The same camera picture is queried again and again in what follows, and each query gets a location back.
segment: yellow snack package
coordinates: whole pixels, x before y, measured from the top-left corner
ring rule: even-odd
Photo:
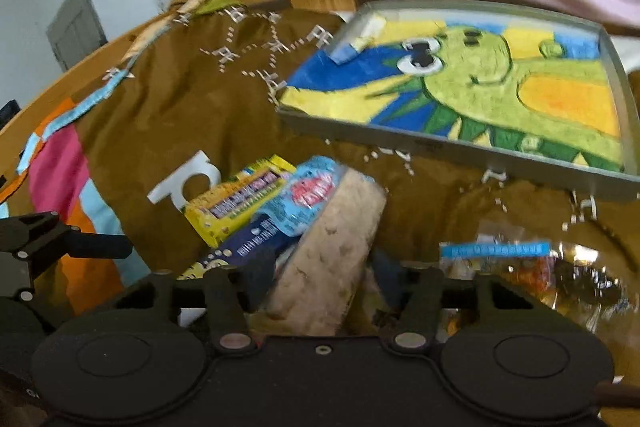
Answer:
[[[296,168],[279,156],[258,160],[191,200],[183,212],[210,247],[244,227],[284,187]]]

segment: red logo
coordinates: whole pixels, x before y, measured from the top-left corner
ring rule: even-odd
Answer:
[[[325,201],[334,190],[334,179],[328,172],[322,172],[314,178],[303,178],[291,186],[291,199],[297,206],[311,208]]]

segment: dragon eye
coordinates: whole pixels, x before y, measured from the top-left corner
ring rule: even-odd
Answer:
[[[428,55],[431,60],[416,61],[411,55],[406,55],[398,60],[398,69],[406,74],[433,74],[443,67],[439,57]]]
[[[416,37],[402,42],[402,47],[407,51],[429,51],[435,53],[440,49],[440,41],[433,37]]]

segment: grey door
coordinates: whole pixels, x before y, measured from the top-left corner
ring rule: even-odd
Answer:
[[[47,37],[63,71],[107,43],[91,0],[65,0]]]

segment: cartoon dragon painting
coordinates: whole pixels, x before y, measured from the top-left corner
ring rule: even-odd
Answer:
[[[348,89],[322,89],[320,84],[324,98],[311,97],[318,107],[331,103],[335,113],[340,107],[335,100],[343,97],[351,110],[330,116],[357,121],[349,116],[356,114],[354,105],[380,102],[378,114],[369,120],[373,123],[395,126],[421,114],[422,123],[413,130],[622,170],[618,120],[599,60],[566,58],[563,45],[553,38],[538,42],[537,56],[515,57],[503,35],[471,25],[391,42],[377,48],[378,55],[382,48],[388,56],[376,60],[389,68],[384,81]],[[294,75],[288,89],[309,87],[295,80]],[[313,102],[301,102],[299,92],[285,93],[282,101],[314,113]],[[319,110],[318,116],[327,114]]]

